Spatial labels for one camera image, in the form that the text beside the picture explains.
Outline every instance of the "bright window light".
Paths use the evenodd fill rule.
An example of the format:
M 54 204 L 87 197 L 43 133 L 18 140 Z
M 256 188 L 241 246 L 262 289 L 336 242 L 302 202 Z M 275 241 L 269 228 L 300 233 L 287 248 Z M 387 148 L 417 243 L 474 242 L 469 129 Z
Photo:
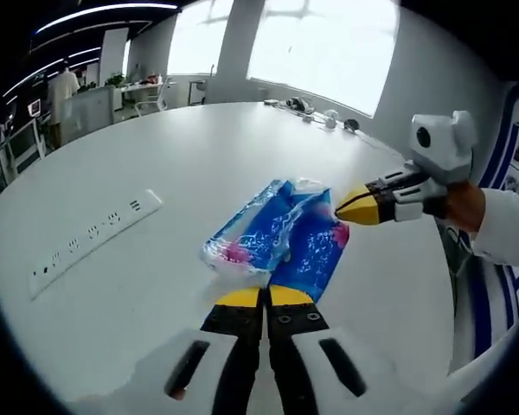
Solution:
M 248 78 L 294 87 L 373 117 L 399 20 L 391 0 L 266 0 Z
M 95 50 L 101 50 L 101 49 L 102 48 L 100 48 L 100 47 L 87 49 L 87 50 L 83 50 L 82 52 L 77 52 L 76 54 L 71 54 L 71 55 L 69 55 L 69 57 L 74 58 L 75 56 L 79 56 L 80 54 L 88 54 L 89 52 L 94 52 Z
M 74 67 L 80 67 L 81 65 L 86 65 L 87 63 L 92 63 L 92 62 L 95 62 L 95 61 L 99 61 L 100 58 L 94 58 L 94 59 L 91 59 L 89 61 L 84 61 L 84 62 L 79 62 L 79 63 L 75 63 L 74 65 L 71 65 L 69 67 L 69 69 L 72 69 Z
M 154 9 L 171 9 L 176 10 L 177 6 L 173 4 L 160 4 L 160 3 L 127 3 L 127 4 L 111 4 L 109 6 L 100 6 L 94 7 L 92 9 L 81 10 L 77 13 L 73 13 L 72 15 L 67 15 L 59 18 L 58 20 L 54 20 L 48 24 L 45 24 L 40 29 L 35 32 L 35 35 L 41 33 L 43 30 L 49 29 L 56 24 L 66 22 L 68 20 L 75 19 L 77 17 L 81 17 L 84 15 L 90 15 L 91 13 L 98 13 L 99 11 L 106 10 L 116 10 L 116 9 L 130 9 L 130 8 L 154 8 Z
M 127 68 L 129 67 L 129 52 L 131 51 L 131 41 L 127 41 L 125 44 L 125 51 L 123 52 L 123 67 L 121 73 L 123 76 L 127 76 Z
M 216 73 L 232 7 L 233 0 L 202 0 L 183 9 L 176 17 L 168 74 Z
M 16 99 L 17 99 L 17 95 L 14 98 L 10 99 L 8 102 L 6 102 L 6 106 L 11 104 L 12 102 L 14 102 Z
M 13 87 L 11 87 L 8 91 L 6 91 L 6 93 L 3 95 L 3 97 L 6 98 L 6 95 L 11 93 L 14 89 L 16 89 L 18 86 L 20 86 L 23 82 L 26 82 L 27 80 L 30 80 L 33 76 L 37 75 L 38 73 L 40 73 L 42 71 L 47 70 L 49 67 L 52 67 L 53 65 L 55 65 L 56 63 L 60 63 L 61 61 L 63 61 L 63 59 L 58 59 L 57 61 L 54 61 L 52 63 L 48 63 L 47 66 L 41 67 L 40 69 L 34 71 L 31 75 L 26 76 L 25 78 L 23 78 L 22 80 L 17 82 L 15 85 L 13 85 Z

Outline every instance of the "pink pattern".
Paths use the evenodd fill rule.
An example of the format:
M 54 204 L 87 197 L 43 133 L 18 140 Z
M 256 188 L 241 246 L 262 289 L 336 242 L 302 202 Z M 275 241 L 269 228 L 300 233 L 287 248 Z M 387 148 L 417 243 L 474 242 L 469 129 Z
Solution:
M 349 239 L 349 227 L 343 222 L 338 222 L 332 228 L 332 239 L 336 242 L 340 249 L 344 249 Z
M 235 262 L 237 264 L 247 263 L 252 257 L 246 248 L 243 248 L 238 242 L 231 242 L 225 248 L 225 258 L 227 261 Z

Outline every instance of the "table surface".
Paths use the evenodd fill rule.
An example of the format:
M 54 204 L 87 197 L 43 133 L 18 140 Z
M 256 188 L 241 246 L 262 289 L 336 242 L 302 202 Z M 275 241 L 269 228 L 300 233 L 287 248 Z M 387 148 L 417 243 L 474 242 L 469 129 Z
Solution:
M 123 87 L 119 88 L 119 90 L 122 93 L 130 93 L 132 91 L 140 91 L 141 89 L 158 88 L 161 85 L 163 85 L 163 82 L 161 84 L 129 85 L 129 86 L 123 86 Z
M 214 274 L 197 253 L 273 178 L 318 180 L 332 187 L 334 202 L 402 163 L 361 133 L 327 131 L 256 103 L 181 108 L 107 127 L 31 166 L 0 195 L 0 306 L 61 399 L 109 393 L 152 349 L 201 325 Z M 164 200 L 160 210 L 30 301 L 37 259 L 146 188 Z M 410 386 L 429 391 L 444 381 L 453 302 L 432 218 L 351 225 L 318 307 L 330 326 L 354 331 L 394 361 Z M 267 362 L 263 356 L 258 379 L 269 387 L 254 389 L 251 413 L 281 413 L 261 396 L 276 390 Z

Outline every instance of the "blue packaged towel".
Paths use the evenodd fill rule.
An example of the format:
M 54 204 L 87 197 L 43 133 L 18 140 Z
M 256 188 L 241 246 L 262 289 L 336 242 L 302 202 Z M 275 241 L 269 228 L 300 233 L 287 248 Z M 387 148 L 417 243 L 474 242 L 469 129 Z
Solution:
M 221 278 L 288 286 L 317 301 L 348 237 L 331 214 L 328 188 L 275 180 L 206 242 L 202 259 Z

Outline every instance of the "power strip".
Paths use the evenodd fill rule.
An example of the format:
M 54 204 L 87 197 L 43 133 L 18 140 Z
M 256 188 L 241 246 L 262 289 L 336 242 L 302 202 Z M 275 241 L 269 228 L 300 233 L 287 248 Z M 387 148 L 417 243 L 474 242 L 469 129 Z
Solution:
M 115 235 L 156 212 L 163 202 L 151 190 L 145 190 L 124 206 L 113 209 L 90 224 L 85 232 L 69 239 L 57 251 L 45 257 L 29 275 L 29 294 L 34 300 L 61 274 Z

